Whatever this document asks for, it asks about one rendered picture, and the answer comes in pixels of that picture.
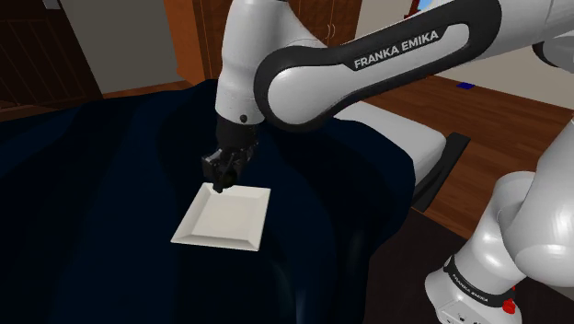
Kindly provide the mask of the brown wooden wardrobe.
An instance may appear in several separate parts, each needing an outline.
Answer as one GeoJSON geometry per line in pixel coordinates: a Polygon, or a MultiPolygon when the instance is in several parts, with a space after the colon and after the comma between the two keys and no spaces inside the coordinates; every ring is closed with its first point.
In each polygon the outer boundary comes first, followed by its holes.
{"type": "MultiPolygon", "coordinates": [[[[233,0],[164,0],[177,73],[192,85],[222,70],[225,22],[233,0]]],[[[355,38],[362,0],[288,0],[303,25],[327,46],[355,38]]]]}

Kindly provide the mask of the bed with dark blue blanket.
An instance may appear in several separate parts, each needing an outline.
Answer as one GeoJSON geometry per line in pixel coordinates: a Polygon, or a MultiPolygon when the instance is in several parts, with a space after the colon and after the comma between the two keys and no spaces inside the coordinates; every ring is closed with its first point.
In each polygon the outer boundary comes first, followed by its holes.
{"type": "Polygon", "coordinates": [[[216,146],[216,88],[0,123],[0,324],[362,324],[412,158],[356,121],[264,124],[239,179],[270,190],[259,251],[175,244],[216,146]]]}

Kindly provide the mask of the white square plate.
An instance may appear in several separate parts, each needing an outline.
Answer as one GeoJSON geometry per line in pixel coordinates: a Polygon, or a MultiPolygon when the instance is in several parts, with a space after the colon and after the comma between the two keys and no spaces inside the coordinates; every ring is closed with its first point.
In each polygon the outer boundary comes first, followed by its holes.
{"type": "Polygon", "coordinates": [[[259,250],[270,189],[235,185],[215,191],[204,182],[182,218],[173,243],[220,249],[259,250]]]}

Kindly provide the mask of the dark brown panelled door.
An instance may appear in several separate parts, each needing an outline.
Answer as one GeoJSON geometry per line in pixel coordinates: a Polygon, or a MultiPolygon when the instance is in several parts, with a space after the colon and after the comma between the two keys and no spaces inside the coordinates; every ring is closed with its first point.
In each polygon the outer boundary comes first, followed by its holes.
{"type": "Polygon", "coordinates": [[[0,122],[101,98],[62,0],[0,0],[0,122]]]}

